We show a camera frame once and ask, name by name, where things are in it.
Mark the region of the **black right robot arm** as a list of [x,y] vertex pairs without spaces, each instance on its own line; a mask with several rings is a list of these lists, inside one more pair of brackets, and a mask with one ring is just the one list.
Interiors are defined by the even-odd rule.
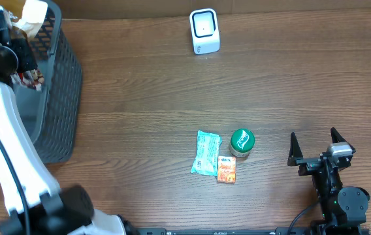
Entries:
[[[356,149],[333,127],[332,143],[316,158],[303,157],[295,133],[291,133],[288,166],[298,166],[299,176],[311,176],[317,202],[302,210],[291,222],[288,234],[368,234],[366,222],[370,195],[361,187],[343,186],[340,171],[351,166]],[[308,211],[320,206],[322,220],[312,221],[308,228],[295,228]]]

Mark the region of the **teal wet wipes pack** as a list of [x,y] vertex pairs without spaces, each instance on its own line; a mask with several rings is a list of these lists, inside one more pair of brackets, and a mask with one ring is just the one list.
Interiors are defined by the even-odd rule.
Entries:
[[196,157],[191,173],[218,175],[218,157],[222,139],[218,134],[198,131]]

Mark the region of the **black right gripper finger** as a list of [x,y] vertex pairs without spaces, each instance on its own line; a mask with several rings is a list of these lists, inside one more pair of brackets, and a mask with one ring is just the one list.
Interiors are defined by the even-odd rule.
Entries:
[[345,142],[350,146],[353,153],[356,152],[356,149],[336,130],[335,127],[331,128],[331,138],[333,144]]
[[302,151],[300,149],[297,137],[295,132],[291,133],[291,143],[290,143],[290,150],[289,150],[289,161],[296,161],[303,158]]

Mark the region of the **green lidded jar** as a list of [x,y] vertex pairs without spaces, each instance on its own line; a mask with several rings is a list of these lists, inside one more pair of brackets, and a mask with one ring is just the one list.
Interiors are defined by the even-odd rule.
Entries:
[[247,157],[255,146],[255,136],[248,129],[238,129],[231,137],[229,150],[235,157]]

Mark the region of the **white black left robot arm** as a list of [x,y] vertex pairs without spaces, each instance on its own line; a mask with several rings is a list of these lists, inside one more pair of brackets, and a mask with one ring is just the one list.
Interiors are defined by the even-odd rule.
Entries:
[[5,17],[1,17],[0,185],[9,218],[0,222],[0,233],[137,234],[121,216],[95,209],[82,186],[61,189],[41,161],[8,84],[11,74],[18,69],[18,56],[1,41],[7,29]]

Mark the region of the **beige Pantree snack pouch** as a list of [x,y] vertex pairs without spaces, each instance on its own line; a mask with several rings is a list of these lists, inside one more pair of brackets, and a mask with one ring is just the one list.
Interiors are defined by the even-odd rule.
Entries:
[[38,68],[30,42],[44,23],[48,4],[39,0],[0,0],[10,33],[10,48],[17,55],[18,68],[10,75],[13,84],[42,90],[44,76]]

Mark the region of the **orange Kleenex tissue pack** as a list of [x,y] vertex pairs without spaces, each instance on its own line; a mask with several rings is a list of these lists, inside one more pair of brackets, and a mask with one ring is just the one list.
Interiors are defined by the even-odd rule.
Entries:
[[236,157],[218,157],[217,181],[221,183],[236,182]]

